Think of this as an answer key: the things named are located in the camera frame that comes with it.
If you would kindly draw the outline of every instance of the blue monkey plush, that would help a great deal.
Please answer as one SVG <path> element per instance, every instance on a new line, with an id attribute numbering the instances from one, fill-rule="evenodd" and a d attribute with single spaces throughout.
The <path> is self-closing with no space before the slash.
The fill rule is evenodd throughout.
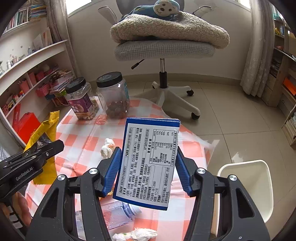
<path id="1" fill-rule="evenodd" d="M 180 10 L 180 5 L 174 0 L 158 0 L 154 6 L 138 6 L 131 11 L 130 14 L 146 15 L 152 18 L 159 18 L 170 21 L 172 16 L 177 14 Z"/>

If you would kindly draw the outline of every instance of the hand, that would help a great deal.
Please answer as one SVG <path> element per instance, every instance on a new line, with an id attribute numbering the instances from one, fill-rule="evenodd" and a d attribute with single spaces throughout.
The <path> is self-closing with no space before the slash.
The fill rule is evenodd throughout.
<path id="1" fill-rule="evenodd" d="M 29 212 L 28 202 L 21 193 L 17 192 L 12 196 L 12 206 L 24 225 L 28 227 L 31 223 L 32 217 Z M 0 208 L 5 216 L 9 218 L 9 210 L 6 205 L 4 203 L 0 203 Z"/>

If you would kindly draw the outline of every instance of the beige blanket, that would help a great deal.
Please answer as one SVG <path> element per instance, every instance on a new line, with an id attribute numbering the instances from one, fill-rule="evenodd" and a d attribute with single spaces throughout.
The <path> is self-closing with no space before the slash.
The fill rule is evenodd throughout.
<path id="1" fill-rule="evenodd" d="M 116 43 L 155 36 L 157 39 L 206 42 L 217 49 L 223 49 L 229 44 L 226 30 L 186 12 L 180 12 L 175 22 L 132 14 L 113 25 L 110 32 Z"/>

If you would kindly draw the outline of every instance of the yellow wrapper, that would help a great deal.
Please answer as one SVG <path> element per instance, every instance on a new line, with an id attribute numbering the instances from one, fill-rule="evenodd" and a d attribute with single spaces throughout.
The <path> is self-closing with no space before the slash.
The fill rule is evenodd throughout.
<path id="1" fill-rule="evenodd" d="M 59 121 L 59 111 L 50 112 L 49 120 L 41 123 L 38 129 L 31 136 L 24 151 L 28 150 L 43 134 L 46 133 L 51 141 L 56 140 L 57 124 Z M 57 178 L 57 170 L 54 163 L 54 156 L 46 161 L 43 172 L 33 179 L 34 184 L 53 184 Z"/>

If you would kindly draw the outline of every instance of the yellow snack package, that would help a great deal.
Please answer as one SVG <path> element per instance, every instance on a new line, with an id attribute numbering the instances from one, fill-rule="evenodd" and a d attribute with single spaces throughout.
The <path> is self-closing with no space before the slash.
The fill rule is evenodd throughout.
<path id="1" fill-rule="evenodd" d="M 37 130 L 31 136 L 24 156 L 27 152 L 34 152 L 46 143 L 56 140 L 57 124 L 59 121 L 59 111 L 50 112 L 49 120 L 41 123 Z M 54 156 L 46 161 L 43 166 L 43 172 L 33 179 L 34 184 L 52 184 L 57 177 L 57 170 L 54 163 Z"/>

